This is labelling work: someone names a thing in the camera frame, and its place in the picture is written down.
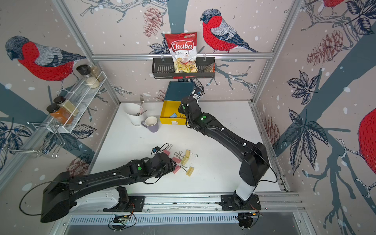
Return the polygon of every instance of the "black jar lid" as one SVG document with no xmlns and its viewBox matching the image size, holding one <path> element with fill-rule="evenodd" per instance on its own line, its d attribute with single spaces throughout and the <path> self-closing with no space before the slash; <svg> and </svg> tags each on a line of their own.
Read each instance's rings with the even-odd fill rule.
<svg viewBox="0 0 376 235">
<path fill-rule="evenodd" d="M 54 103 L 57 103 L 57 104 L 61 104 L 61 103 L 63 103 L 65 100 L 66 100 L 66 98 L 65 98 L 64 96 L 58 96 L 58 97 L 56 97 L 55 99 L 53 99 L 53 102 L 54 102 Z"/>
<path fill-rule="evenodd" d="M 91 73 L 91 70 L 87 64 L 80 65 L 76 68 L 76 70 L 81 74 L 81 75 L 88 75 Z"/>
<path fill-rule="evenodd" d="M 56 112 L 56 111 L 58 111 L 59 109 L 60 109 L 60 106 L 57 105 L 57 104 L 51 104 L 51 105 L 49 105 L 49 106 L 47 107 L 47 111 L 48 111 L 49 113 Z"/>
</svg>

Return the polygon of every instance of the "fork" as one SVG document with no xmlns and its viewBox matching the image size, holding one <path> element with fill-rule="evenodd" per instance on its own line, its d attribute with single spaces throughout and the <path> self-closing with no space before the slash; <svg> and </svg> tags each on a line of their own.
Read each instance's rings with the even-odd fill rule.
<svg viewBox="0 0 376 235">
<path fill-rule="evenodd" d="M 140 102 L 141 102 L 140 112 L 142 112 L 142 105 L 144 104 L 144 96 L 143 95 L 140 95 Z"/>
</svg>

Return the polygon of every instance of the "bird illustration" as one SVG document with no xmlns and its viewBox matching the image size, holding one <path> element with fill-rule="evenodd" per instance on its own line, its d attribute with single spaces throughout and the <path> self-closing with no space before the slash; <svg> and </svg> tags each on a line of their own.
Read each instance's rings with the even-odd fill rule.
<svg viewBox="0 0 376 235">
<path fill-rule="evenodd" d="M 341 142 L 345 153 L 341 155 L 344 158 L 347 152 L 351 152 L 358 156 L 361 156 L 369 168 L 376 174 L 376 109 L 367 114 L 360 122 L 359 130 L 359 151 L 352 151 L 346 148 L 345 143 L 341 139 L 337 139 Z M 355 179 L 363 185 L 367 191 L 367 195 L 363 195 L 366 198 L 370 198 L 370 190 L 376 186 L 376 182 L 371 186 L 366 186 L 360 179 Z"/>
<path fill-rule="evenodd" d="M 73 67 L 85 56 L 73 54 L 57 47 L 43 46 L 22 36 L 10 38 L 5 49 L 11 60 L 18 59 L 36 77 L 46 81 L 61 81 L 73 74 Z"/>
<path fill-rule="evenodd" d="M 332 8 L 332 14 L 329 16 L 329 17 L 331 17 L 332 15 L 337 14 L 337 12 L 334 12 L 333 8 L 343 1 L 344 0 L 314 0 L 310 3 L 308 3 L 307 6 L 309 6 L 309 5 L 311 5 L 312 3 L 315 3 L 315 2 L 322 2 L 324 4 L 324 8 L 325 7 Z"/>
<path fill-rule="evenodd" d="M 234 48 L 245 48 L 252 52 L 258 52 L 250 48 L 237 34 L 236 30 L 229 26 L 217 9 L 207 9 L 201 15 L 200 21 L 203 21 L 203 36 L 205 42 L 211 46 L 214 51 L 229 52 Z"/>
</svg>

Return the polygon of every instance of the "white table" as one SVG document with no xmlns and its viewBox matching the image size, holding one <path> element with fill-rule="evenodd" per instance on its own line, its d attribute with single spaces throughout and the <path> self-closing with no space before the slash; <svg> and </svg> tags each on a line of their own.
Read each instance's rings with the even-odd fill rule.
<svg viewBox="0 0 376 235">
<path fill-rule="evenodd" d="M 163 103 L 144 103 L 147 116 L 159 119 Z M 202 112 L 216 117 L 226 128 L 253 143 L 262 142 L 248 102 L 199 102 Z M 216 140 L 204 136 L 182 125 L 163 125 L 151 133 L 142 126 L 133 126 L 124 112 L 122 103 L 116 113 L 100 153 L 94 163 L 91 174 L 111 170 L 127 164 L 133 159 L 150 157 L 151 149 L 172 144 L 170 157 L 174 152 L 191 150 L 199 156 L 191 157 L 187 166 L 193 166 L 189 177 L 183 169 L 176 174 L 164 175 L 157 183 L 146 185 L 135 183 L 127 185 L 129 194 L 159 193 L 229 193 L 234 192 L 241 178 L 241 162 Z M 269 169 L 262 179 L 275 180 Z M 280 191 L 278 183 L 260 182 L 255 192 Z"/>
</svg>

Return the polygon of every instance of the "wallpaper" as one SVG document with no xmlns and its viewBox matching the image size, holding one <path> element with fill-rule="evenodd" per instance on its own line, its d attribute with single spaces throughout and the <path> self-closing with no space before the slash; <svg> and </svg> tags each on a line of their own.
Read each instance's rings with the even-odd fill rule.
<svg viewBox="0 0 376 235">
<path fill-rule="evenodd" d="M 75 0 L 66 4 L 94 54 L 169 54 L 164 35 L 183 32 L 197 32 L 198 52 L 270 52 L 291 2 Z M 265 64 L 264 59 L 216 60 L 215 79 L 189 81 L 205 92 L 203 100 L 250 100 Z M 138 100 L 132 93 L 160 100 L 154 97 L 169 82 L 153 78 L 151 61 L 101 65 L 114 74 L 110 80 L 121 101 Z"/>
<path fill-rule="evenodd" d="M 20 149 L 35 131 L 27 122 L 42 122 L 46 107 L 58 95 L 65 95 L 80 78 L 76 67 L 87 63 L 51 1 L 7 1 L 0 4 L 0 148 L 9 144 Z M 66 142 L 56 159 L 29 158 L 0 194 L 1 231 L 4 234 L 47 234 L 52 223 L 42 224 L 40 217 L 26 216 L 18 209 L 21 197 L 33 186 L 53 180 L 63 171 L 86 174 L 106 133 L 116 105 L 104 87 L 72 133 L 64 133 Z M 44 142 L 44 153 L 51 155 L 59 141 Z M 12 151 L 0 151 L 0 174 L 14 160 Z M 38 214 L 41 186 L 28 194 L 24 211 Z"/>
<path fill-rule="evenodd" d="M 374 234 L 376 2 L 306 1 L 257 103 L 317 234 Z"/>
</svg>

